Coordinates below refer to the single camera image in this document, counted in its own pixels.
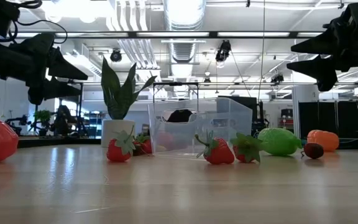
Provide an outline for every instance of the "plastic container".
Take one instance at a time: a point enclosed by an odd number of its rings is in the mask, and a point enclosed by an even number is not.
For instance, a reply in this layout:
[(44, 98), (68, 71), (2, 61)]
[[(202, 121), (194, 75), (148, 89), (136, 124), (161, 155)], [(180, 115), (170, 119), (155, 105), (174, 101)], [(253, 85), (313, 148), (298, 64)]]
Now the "plastic container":
[[(195, 141), (194, 135), (206, 139), (207, 131), (214, 131), (214, 137), (223, 138), (228, 144), (237, 132), (251, 134), (252, 110), (229, 98), (154, 103), (148, 107), (152, 148), (156, 156), (195, 159), (204, 146)], [(176, 110), (190, 110), (193, 114), (188, 122), (167, 122)]]

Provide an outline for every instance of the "ceiling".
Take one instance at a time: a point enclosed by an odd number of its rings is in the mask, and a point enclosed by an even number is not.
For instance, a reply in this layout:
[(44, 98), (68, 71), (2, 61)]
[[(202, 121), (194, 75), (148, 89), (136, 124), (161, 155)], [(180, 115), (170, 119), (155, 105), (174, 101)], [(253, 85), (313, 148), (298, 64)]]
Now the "ceiling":
[[(228, 0), (207, 0), (204, 22), (202, 30), (214, 31), (323, 31), (322, 25), (329, 23), (331, 19), (338, 17), (344, 9), (319, 9), (319, 10), (283, 10), (283, 7), (313, 7), (318, 3), (318, 7), (339, 6), (340, 0), (268, 0), (263, 8), (264, 2), (261, 0), (251, 0), (251, 7), (245, 7), (246, 1), (228, 1)], [(350, 1), (343, 0), (343, 3), (348, 4)], [(50, 4), (50, 1), (44, 1), (45, 4)], [(109, 31), (106, 25), (106, 18), (103, 17), (105, 5), (108, 1), (90, 1), (87, 9), (83, 13), (90, 13), (90, 11), (98, 10), (101, 17), (97, 17), (92, 23), (84, 23), (79, 18), (64, 17), (58, 22), (68, 32), (79, 31)], [(146, 21), (147, 27), (152, 31), (165, 30), (164, 14), (162, 11), (162, 0), (148, 0), (146, 1)], [(129, 23), (129, 8), (127, 9), (127, 21)], [(26, 10), (23, 9), (21, 13), (21, 22), (33, 22), (39, 19), (45, 19), (45, 13), (42, 9)], [(59, 28), (53, 24), (38, 23), (30, 27), (19, 26), (19, 32), (42, 32), (42, 31), (59, 31)], [(160, 76), (162, 80), (172, 77), (170, 52), (168, 44), (162, 43), (164, 39), (152, 39), (151, 44), (154, 50), (154, 55), (158, 66), (160, 67)], [(232, 47), (232, 55), (225, 61), (223, 68), (217, 68), (214, 61), (216, 49), (220, 46), (221, 39), (205, 39), (205, 43), (198, 44), (196, 48), (196, 57), (191, 71), (191, 78), (189, 82), (202, 82), (206, 77), (205, 72), (210, 73), (211, 81), (215, 82), (218, 77), (218, 82), (241, 82), (241, 77), (248, 82), (259, 82), (262, 77), (267, 82), (271, 77), (277, 73), (282, 73), (285, 82), (292, 82), (292, 72), (285, 66), (289, 60), (303, 60), (310, 58), (312, 55), (297, 55), (290, 51), (290, 47), (299, 43), (301, 39), (229, 39)], [(89, 49), (89, 60), (94, 63), (95, 67), (101, 68), (102, 54), (109, 58), (112, 49), (119, 48), (117, 39), (69, 39), (67, 44), (63, 44), (62, 48), (72, 46), (80, 54), (82, 47), (86, 46)], [(111, 67), (117, 71), (120, 79), (123, 81), (126, 73), (132, 65), (132, 62), (127, 58), (123, 52), (123, 59), (121, 62), (112, 63)], [(341, 75), (344, 77), (341, 82), (353, 82), (358, 80), (358, 73), (353, 75)], [(92, 73), (88, 73), (89, 82), (99, 82), (100, 78), (95, 77)], [(203, 88), (216, 88), (215, 86), (204, 86)], [(245, 89), (243, 86), (219, 86), (219, 89)], [(262, 89), (272, 89), (270, 86), (263, 86)], [(351, 89), (352, 86), (345, 86), (342, 89)], [(86, 91), (100, 91), (100, 87), (86, 85)]]

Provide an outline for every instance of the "wooden table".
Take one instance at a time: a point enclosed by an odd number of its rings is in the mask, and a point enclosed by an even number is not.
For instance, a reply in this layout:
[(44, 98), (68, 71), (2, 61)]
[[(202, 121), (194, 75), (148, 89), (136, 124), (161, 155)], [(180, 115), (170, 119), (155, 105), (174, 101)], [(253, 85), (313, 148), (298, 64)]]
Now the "wooden table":
[(99, 146), (19, 149), (0, 164), (0, 223), (358, 223), (358, 151), (211, 166), (110, 164)]

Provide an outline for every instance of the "toy strawberry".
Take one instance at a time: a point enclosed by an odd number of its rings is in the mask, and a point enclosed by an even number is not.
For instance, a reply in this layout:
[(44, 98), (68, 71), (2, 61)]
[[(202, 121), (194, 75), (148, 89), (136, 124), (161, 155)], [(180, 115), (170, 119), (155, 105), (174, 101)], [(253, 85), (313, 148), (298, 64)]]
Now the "toy strawberry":
[(204, 158), (211, 164), (232, 164), (234, 162), (233, 153), (224, 139), (213, 138), (213, 131), (206, 133), (206, 142), (199, 139), (198, 135), (195, 138), (198, 142), (205, 145), (205, 150), (197, 155), (199, 158), (204, 155)]
[(140, 146), (139, 155), (152, 154), (153, 153), (152, 143), (150, 141), (150, 136), (144, 136), (143, 134), (139, 134), (135, 138), (135, 143), (134, 144), (135, 144), (135, 146), (136, 145)]
[(133, 150), (135, 149), (132, 132), (127, 134), (126, 131), (121, 131), (117, 134), (117, 137), (110, 141), (107, 158), (112, 162), (125, 162), (133, 155)]
[(236, 158), (245, 163), (250, 163), (253, 160), (260, 163), (259, 151), (261, 151), (260, 143), (262, 141), (241, 133), (237, 133), (236, 136), (237, 138), (230, 140)]

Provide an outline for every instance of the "air duct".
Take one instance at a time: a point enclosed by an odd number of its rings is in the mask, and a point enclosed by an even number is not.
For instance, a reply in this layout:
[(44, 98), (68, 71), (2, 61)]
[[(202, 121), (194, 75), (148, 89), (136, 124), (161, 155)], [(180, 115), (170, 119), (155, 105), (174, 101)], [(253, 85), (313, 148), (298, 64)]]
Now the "air duct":
[[(165, 25), (170, 31), (196, 31), (203, 26), (206, 0), (164, 0)], [(175, 78), (186, 78), (193, 69), (196, 44), (171, 43), (171, 62), (185, 63), (172, 65)]]

